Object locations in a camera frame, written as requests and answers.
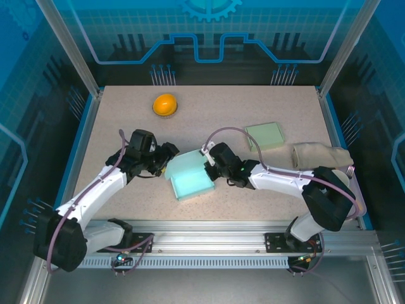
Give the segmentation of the pale blue paper box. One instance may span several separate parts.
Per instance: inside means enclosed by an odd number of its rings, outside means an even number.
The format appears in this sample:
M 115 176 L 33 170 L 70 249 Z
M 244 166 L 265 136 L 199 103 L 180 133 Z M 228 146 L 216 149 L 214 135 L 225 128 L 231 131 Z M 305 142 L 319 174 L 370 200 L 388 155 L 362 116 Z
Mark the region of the pale blue paper box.
M 208 159 L 194 150 L 174 157 L 166 166 L 165 179 L 170 180 L 177 200 L 187 200 L 215 189 L 205 171 Z

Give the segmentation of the pale green paper box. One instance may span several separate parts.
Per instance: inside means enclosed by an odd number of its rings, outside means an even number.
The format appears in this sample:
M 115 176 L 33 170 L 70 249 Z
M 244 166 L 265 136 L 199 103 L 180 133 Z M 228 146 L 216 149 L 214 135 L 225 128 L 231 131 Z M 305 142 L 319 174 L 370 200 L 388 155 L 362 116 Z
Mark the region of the pale green paper box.
M 279 148 L 285 142 L 284 134 L 278 122 L 248 126 L 245 131 L 254 138 L 261 151 Z

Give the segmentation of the orange dome toy cake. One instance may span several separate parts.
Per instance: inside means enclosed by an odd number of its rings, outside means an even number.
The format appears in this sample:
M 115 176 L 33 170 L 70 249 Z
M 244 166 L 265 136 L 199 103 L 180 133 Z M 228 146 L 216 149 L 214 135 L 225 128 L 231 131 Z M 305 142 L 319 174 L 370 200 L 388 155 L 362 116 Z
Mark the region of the orange dome toy cake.
M 172 94 L 162 94 L 158 96 L 153 103 L 153 112 L 163 118 L 167 118 L 176 113 L 178 102 Z

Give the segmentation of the beige folded cloth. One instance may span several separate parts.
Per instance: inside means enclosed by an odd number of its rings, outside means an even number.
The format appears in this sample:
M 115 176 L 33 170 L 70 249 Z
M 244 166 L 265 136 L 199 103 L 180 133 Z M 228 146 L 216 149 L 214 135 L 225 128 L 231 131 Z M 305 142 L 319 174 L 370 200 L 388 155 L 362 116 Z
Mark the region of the beige folded cloth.
M 294 168 L 304 170 L 320 166 L 340 168 L 353 165 L 354 161 L 346 149 L 320 142 L 303 142 L 293 145 L 292 164 Z

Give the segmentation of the cream cup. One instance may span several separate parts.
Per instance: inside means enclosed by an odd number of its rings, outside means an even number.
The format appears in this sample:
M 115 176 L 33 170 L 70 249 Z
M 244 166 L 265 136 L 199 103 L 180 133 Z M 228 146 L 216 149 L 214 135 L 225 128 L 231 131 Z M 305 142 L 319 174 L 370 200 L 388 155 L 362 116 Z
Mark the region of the cream cup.
M 349 188 L 350 185 L 349 177 L 343 171 L 333 169 L 332 173 L 335 175 L 335 179 L 333 181 L 333 184 L 335 186 L 342 187 L 343 185 L 345 185 L 345 187 Z

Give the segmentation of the lavender tray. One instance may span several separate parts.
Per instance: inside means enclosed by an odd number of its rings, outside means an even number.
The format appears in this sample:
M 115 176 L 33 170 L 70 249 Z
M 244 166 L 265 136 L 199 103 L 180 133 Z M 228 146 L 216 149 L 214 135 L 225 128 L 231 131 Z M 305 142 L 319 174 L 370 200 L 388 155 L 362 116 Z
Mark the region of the lavender tray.
M 360 217 L 365 215 L 366 212 L 367 212 L 366 203 L 365 203 L 365 201 L 363 199 L 363 195 L 361 193 L 359 183 L 358 183 L 358 180 L 357 180 L 356 175 L 355 175 L 355 170 L 354 170 L 353 177 L 350 178 L 349 180 L 350 180 L 349 189 L 355 195 L 356 204 L 358 206 L 358 211 L 356 212 L 356 209 L 353 206 L 351 208 L 350 212 L 349 212 L 349 219 L 347 219 L 347 221 L 354 220 L 354 219 L 360 219 Z

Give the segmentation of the aluminium mounting rail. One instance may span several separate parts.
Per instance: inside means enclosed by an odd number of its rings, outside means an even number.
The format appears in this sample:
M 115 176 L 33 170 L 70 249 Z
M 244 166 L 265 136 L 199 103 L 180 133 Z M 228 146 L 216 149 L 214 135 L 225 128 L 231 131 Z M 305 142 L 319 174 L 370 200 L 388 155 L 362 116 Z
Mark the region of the aluminium mounting rail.
M 265 234 L 283 233 L 289 221 L 127 220 L 135 232 L 154 234 L 152 255 L 264 256 Z M 323 232 L 325 257 L 381 256 L 375 231 L 345 223 L 339 232 Z

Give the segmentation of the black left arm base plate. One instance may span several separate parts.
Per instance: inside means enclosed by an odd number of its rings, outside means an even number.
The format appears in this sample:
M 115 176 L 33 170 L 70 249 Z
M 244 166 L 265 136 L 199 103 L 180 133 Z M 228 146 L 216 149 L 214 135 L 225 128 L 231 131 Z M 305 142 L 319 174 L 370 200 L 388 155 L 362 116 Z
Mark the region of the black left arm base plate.
M 141 253 L 143 250 L 146 250 L 146 253 L 150 253 L 153 247 L 153 240 L 155 235 L 153 233 L 135 233 L 132 235 L 130 246 L 123 247 L 122 244 L 102 248 L 97 250 L 98 253 L 119 253 L 128 251 L 131 253 Z

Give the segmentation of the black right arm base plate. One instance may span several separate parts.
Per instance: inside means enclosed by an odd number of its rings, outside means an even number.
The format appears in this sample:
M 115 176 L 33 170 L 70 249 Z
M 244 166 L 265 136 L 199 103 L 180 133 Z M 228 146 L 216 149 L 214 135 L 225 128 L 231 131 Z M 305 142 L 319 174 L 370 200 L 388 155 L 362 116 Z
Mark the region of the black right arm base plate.
M 322 245 L 320 235 L 312 236 L 308 241 L 302 242 L 284 233 L 269 232 L 264 235 L 267 253 L 321 253 Z

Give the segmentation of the aluminium frame post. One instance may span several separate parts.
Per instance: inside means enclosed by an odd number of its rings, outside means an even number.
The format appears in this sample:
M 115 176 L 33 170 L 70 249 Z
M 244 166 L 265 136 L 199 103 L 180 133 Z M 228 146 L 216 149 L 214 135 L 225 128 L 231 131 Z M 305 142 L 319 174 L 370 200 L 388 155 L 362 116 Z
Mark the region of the aluminium frame post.
M 354 19 L 343 43 L 341 44 L 336 57 L 333 59 L 325 77 L 318 89 L 318 97 L 325 99 L 339 73 L 343 69 L 346 61 L 352 53 L 354 47 L 360 40 L 367 24 L 371 20 L 381 0 L 364 0 L 364 3 Z
M 45 16 L 48 24 L 51 26 L 54 34 L 59 40 L 59 43 L 65 50 L 65 53 L 68 55 L 87 90 L 93 98 L 98 98 L 100 91 L 99 86 L 92 76 L 84 57 L 82 56 L 57 7 L 53 3 L 53 0 L 35 0 L 35 2 Z

